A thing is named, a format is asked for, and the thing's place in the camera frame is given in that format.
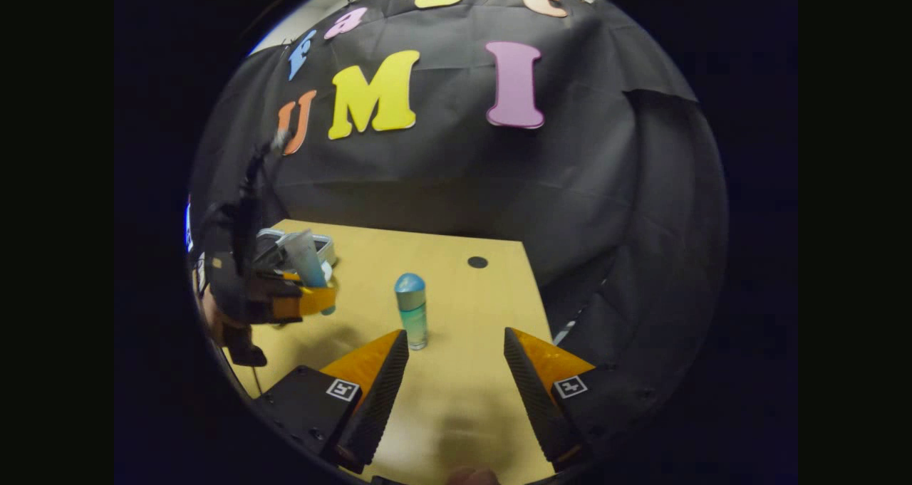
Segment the blue and white tube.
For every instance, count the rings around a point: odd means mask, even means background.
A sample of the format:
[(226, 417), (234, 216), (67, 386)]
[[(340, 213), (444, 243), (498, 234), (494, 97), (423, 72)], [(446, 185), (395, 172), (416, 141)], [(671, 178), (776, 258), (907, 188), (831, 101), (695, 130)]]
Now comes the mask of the blue and white tube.
[[(293, 271), (300, 275), (309, 287), (332, 287), (326, 278), (321, 261), (317, 256), (315, 244), (309, 230), (299, 231), (284, 246), (282, 253), (288, 258), (290, 268), (279, 268), (281, 271)], [(326, 312), (323, 315), (335, 313), (335, 309)]]

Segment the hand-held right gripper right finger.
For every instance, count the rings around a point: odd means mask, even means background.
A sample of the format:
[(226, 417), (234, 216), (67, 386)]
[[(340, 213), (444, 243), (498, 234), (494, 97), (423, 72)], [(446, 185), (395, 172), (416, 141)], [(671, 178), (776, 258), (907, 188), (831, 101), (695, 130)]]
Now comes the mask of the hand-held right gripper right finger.
[(658, 393), (514, 327), (504, 358), (545, 459), (567, 471), (604, 457), (647, 422)]

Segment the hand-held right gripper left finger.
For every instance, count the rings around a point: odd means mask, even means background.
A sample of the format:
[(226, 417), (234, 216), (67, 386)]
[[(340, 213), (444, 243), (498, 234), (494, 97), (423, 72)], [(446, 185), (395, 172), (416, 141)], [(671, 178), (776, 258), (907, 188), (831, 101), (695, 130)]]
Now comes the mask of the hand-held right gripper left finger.
[(361, 474), (377, 452), (409, 355), (407, 333), (392, 330), (319, 370), (296, 366), (256, 404), (304, 452)]

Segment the light blue suitcase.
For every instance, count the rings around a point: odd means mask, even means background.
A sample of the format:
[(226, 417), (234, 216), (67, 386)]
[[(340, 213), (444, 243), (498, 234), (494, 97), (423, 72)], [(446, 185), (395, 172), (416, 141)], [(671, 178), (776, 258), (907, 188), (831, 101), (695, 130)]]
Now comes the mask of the light blue suitcase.
[[(333, 239), (328, 235), (308, 232), (315, 244), (321, 266), (324, 268), (335, 266), (338, 257), (336, 257), (336, 246), (333, 244)], [(281, 268), (290, 268), (290, 262), (282, 251), (287, 242), (296, 234), (297, 232), (286, 233), (277, 231), (277, 229), (262, 229), (257, 233), (255, 239), (255, 260), (267, 260)]]

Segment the teal bottle with blue cap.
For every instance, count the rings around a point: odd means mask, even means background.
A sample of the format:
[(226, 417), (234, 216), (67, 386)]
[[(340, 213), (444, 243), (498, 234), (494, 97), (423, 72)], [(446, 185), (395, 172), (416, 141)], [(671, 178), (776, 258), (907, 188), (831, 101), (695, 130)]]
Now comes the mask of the teal bottle with blue cap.
[(394, 293), (408, 347), (421, 350), (429, 339), (426, 284), (416, 273), (407, 272), (397, 278)]

